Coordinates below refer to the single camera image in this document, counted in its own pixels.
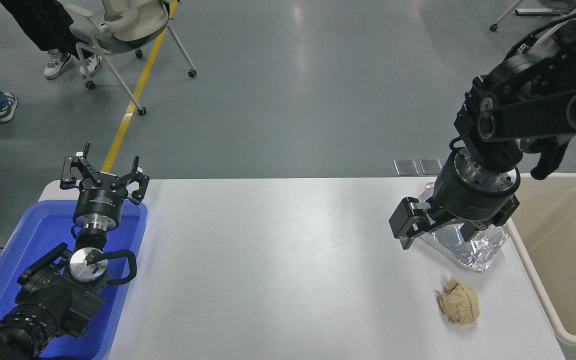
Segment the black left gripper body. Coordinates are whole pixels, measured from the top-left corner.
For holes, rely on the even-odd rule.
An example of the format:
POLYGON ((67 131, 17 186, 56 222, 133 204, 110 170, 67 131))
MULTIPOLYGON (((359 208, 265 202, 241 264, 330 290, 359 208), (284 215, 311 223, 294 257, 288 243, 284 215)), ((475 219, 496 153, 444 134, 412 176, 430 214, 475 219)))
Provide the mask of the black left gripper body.
POLYGON ((102 172, 102 184, 97 184, 93 178, 84 178, 78 183, 78 199, 75 206, 73 221, 82 222, 87 215, 100 214, 114 222, 121 219, 124 200, 128 195, 125 184, 112 189, 111 184, 119 183, 119 176, 102 172))

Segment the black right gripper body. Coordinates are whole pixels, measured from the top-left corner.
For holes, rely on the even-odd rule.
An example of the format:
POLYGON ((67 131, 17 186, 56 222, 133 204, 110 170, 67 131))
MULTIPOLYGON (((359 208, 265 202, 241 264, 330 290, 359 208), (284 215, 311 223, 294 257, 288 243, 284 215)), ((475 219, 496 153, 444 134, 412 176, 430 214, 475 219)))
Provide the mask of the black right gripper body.
POLYGON ((492 218, 519 189, 517 168, 487 170, 471 155, 450 155, 435 180, 428 199, 429 212, 439 223, 466 223, 492 218))

